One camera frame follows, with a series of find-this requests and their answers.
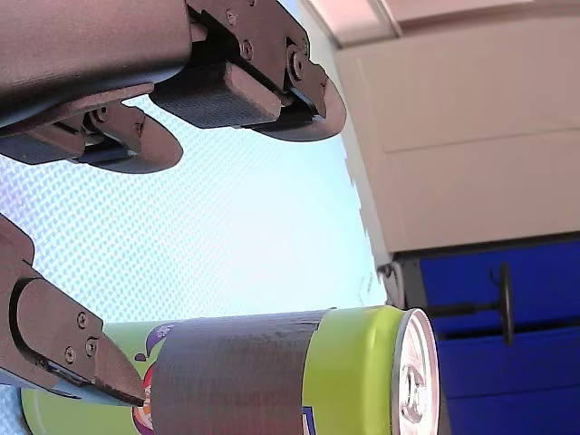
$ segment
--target colorful graphic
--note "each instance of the colorful graphic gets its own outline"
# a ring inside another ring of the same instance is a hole
[[[151,356],[151,351],[155,345],[168,336],[175,324],[162,324],[153,329],[145,340],[145,353],[137,353],[135,361],[145,363]],[[135,429],[140,435],[155,435],[153,431],[153,422],[151,419],[151,378],[153,375],[153,362],[145,376],[143,376],[143,388],[145,389],[145,403],[140,408],[133,408],[133,423]]]
[[[145,403],[141,408],[133,408],[133,423],[140,435],[154,435],[151,419],[151,375],[155,363],[145,373],[143,387],[145,388]]]

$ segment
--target can rim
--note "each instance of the can rim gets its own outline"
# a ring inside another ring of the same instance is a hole
[[[412,309],[403,315],[399,330],[397,331],[397,338],[395,341],[395,350],[392,360],[391,372],[391,434],[405,435],[401,433],[401,358],[403,351],[403,342],[405,333],[412,321],[418,321],[420,329],[423,332],[425,343],[423,344],[423,351],[430,362],[429,376],[432,382],[432,389],[428,392],[430,396],[430,406],[433,412],[433,425],[429,434],[436,434],[439,427],[439,412],[440,412],[440,381],[439,381],[439,362],[437,357],[437,348],[435,344],[435,335],[430,325],[429,317],[421,309]]]

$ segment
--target white ceiling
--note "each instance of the white ceiling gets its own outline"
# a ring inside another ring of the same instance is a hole
[[[302,0],[340,46],[401,35],[405,22],[534,0]]]

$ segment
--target blue cabinet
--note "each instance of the blue cabinet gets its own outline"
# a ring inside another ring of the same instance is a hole
[[[489,271],[503,263],[512,347],[497,312],[433,319],[452,433],[580,435],[580,242],[422,258],[428,303],[497,300]],[[445,340],[461,336],[471,338]]]
[[[438,342],[448,399],[580,386],[580,328]],[[580,397],[578,398],[580,419]]]
[[[580,433],[580,386],[451,399],[447,405],[454,435]]]
[[[580,242],[422,259],[429,305],[494,301],[498,289],[489,271],[501,263],[511,271],[516,326],[580,317]],[[454,334],[495,328],[499,319],[489,312],[433,324],[439,333]]]

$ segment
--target robotic arm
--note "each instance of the robotic arm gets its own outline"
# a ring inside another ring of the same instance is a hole
[[[14,0],[0,14],[0,153],[126,173],[176,165],[179,142],[123,100],[143,94],[202,129],[280,140],[339,133],[343,101],[276,0]],[[102,320],[33,269],[0,215],[0,383],[140,406],[144,391]]]
[[[346,110],[309,52],[305,29],[276,0],[9,2],[0,14],[0,153],[33,165],[170,168],[179,143],[121,104],[143,94],[201,129],[326,139]]]

